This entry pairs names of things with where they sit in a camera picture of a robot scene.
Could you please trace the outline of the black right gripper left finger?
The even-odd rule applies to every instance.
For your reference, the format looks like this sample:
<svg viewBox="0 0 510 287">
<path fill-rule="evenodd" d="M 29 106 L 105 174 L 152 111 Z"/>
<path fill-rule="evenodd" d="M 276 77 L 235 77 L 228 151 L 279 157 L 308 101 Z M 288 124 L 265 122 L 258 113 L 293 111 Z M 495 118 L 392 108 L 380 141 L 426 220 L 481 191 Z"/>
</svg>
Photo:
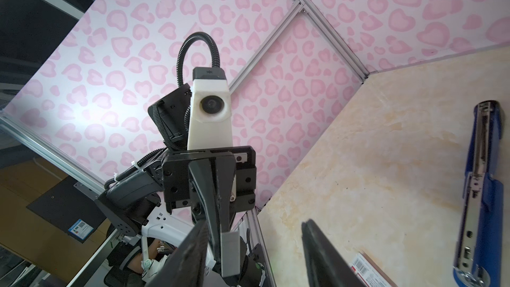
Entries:
<svg viewBox="0 0 510 287">
<path fill-rule="evenodd" d="M 206 221 L 198 221 L 175 254 L 146 286 L 201 287 L 209 243 Z"/>
</svg>

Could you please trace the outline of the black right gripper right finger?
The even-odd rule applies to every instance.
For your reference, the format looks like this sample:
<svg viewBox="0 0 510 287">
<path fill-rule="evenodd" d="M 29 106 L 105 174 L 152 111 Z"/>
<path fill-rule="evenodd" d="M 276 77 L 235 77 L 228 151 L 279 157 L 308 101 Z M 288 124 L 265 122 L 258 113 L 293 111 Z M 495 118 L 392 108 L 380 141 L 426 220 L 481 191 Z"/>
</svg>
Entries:
<svg viewBox="0 0 510 287">
<path fill-rule="evenodd" d="M 312 219 L 301 224 L 301 232 L 309 286 L 357 285 L 349 265 Z"/>
</svg>

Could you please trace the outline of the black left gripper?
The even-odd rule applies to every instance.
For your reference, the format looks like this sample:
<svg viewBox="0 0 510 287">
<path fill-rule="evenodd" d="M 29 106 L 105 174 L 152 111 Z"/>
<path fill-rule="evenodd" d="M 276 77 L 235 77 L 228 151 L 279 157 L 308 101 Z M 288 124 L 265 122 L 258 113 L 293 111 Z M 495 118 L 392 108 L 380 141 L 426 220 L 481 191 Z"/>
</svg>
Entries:
<svg viewBox="0 0 510 287">
<path fill-rule="evenodd" d="M 200 201 L 214 258 L 221 263 L 220 236 L 231 232 L 231 212 L 256 203 L 256 151 L 251 146 L 181 151 L 163 156 L 166 210 L 194 208 Z"/>
</svg>

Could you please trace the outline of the red white staple box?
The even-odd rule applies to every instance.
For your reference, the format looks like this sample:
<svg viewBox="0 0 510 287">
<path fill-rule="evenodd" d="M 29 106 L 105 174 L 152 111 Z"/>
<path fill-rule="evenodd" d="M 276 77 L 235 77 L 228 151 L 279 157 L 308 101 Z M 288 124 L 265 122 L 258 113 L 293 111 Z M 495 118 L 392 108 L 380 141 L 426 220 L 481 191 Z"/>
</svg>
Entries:
<svg viewBox="0 0 510 287">
<path fill-rule="evenodd" d="M 367 287 L 397 287 L 397 285 L 363 252 L 351 263 L 355 276 Z"/>
</svg>

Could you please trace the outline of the silver staple strip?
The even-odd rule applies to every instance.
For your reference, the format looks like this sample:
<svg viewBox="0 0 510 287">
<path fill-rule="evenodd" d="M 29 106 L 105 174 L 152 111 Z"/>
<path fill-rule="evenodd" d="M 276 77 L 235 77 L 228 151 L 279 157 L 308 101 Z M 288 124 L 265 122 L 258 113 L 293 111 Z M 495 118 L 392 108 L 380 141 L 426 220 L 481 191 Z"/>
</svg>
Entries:
<svg viewBox="0 0 510 287">
<path fill-rule="evenodd" d="M 238 231 L 224 232 L 220 236 L 221 276 L 240 273 L 240 235 Z"/>
</svg>

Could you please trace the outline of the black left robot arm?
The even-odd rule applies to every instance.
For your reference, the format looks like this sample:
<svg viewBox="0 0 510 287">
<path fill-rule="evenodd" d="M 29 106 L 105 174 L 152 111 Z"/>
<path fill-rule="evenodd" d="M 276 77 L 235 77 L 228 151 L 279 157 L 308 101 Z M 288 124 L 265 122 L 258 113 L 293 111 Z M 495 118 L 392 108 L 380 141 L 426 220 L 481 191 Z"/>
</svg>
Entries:
<svg viewBox="0 0 510 287">
<path fill-rule="evenodd" d="M 185 84 L 148 108 L 150 118 L 168 136 L 165 147 L 108 181 L 96 204 L 128 237 L 148 234 L 150 213 L 162 202 L 168 213 L 190 207 L 194 222 L 205 220 L 209 226 L 213 259 L 235 264 L 240 240 L 231 226 L 236 213 L 255 205 L 256 152 L 251 146 L 198 150 L 186 146 L 185 111 L 191 98 L 191 88 Z"/>
</svg>

